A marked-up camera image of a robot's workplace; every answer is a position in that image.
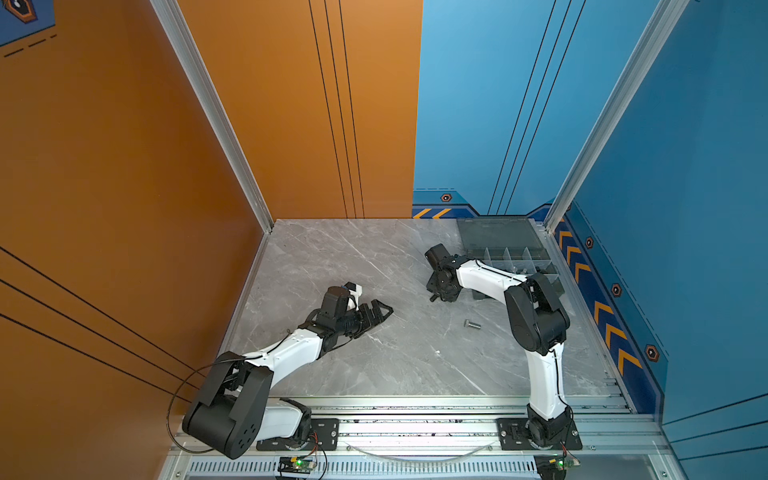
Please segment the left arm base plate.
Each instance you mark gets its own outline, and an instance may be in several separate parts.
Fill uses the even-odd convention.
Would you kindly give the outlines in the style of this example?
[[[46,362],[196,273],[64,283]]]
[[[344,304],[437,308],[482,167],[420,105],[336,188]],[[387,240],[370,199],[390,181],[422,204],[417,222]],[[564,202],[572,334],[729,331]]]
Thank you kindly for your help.
[[[256,449],[258,451],[310,452],[318,448],[326,452],[335,451],[339,439],[339,426],[338,418],[313,417],[310,421],[302,421],[292,436],[257,441]]]

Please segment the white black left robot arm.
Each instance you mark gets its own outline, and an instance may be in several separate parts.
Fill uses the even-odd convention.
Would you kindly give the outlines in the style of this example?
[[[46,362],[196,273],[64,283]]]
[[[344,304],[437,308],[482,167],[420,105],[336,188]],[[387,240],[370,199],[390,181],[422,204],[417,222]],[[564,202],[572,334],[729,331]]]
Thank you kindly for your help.
[[[311,436],[311,409],[270,398],[272,387],[301,367],[384,323],[394,309],[374,299],[326,302],[277,343],[248,354],[227,351],[205,369],[202,387],[182,421],[185,434],[230,459],[258,441],[284,438],[302,446]]]

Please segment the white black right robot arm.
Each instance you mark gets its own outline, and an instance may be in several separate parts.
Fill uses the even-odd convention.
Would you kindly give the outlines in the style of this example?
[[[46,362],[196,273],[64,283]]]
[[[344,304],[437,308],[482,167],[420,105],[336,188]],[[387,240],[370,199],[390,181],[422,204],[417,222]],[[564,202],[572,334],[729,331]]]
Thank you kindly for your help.
[[[452,255],[442,244],[428,250],[425,258],[433,270],[427,282],[433,301],[454,302],[462,290],[470,289],[504,304],[513,337],[526,351],[529,441],[541,449],[564,444],[573,424],[562,366],[570,318],[551,282],[539,272],[513,274]]]

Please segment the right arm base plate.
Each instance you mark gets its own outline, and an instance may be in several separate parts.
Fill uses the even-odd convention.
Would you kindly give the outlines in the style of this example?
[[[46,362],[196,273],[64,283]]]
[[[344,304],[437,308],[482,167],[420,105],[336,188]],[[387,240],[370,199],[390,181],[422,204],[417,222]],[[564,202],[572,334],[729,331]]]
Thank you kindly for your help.
[[[575,420],[564,415],[551,421],[522,417],[499,418],[496,420],[498,440],[504,451],[530,450],[555,452],[565,448],[568,451],[583,449],[580,433]]]

